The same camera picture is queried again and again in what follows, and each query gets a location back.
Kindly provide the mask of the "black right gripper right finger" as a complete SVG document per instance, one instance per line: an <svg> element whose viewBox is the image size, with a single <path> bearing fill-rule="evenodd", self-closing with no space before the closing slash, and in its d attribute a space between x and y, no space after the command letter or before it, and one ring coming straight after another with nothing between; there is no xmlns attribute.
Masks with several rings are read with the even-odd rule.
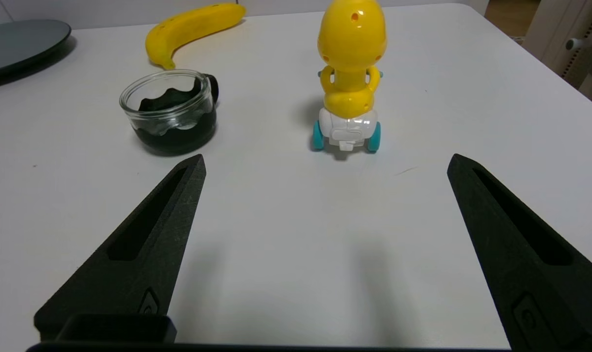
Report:
<svg viewBox="0 0 592 352"><path fill-rule="evenodd" d="M446 171L510 347L592 352L592 263L484 166Z"/></svg>

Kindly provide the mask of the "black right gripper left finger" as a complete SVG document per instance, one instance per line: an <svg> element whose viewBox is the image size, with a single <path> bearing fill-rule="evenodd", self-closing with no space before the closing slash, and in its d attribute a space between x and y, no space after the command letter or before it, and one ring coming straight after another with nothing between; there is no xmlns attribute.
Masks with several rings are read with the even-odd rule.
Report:
<svg viewBox="0 0 592 352"><path fill-rule="evenodd" d="M36 312L41 340L83 313L166 314L205 177L201 154L173 167Z"/></svg>

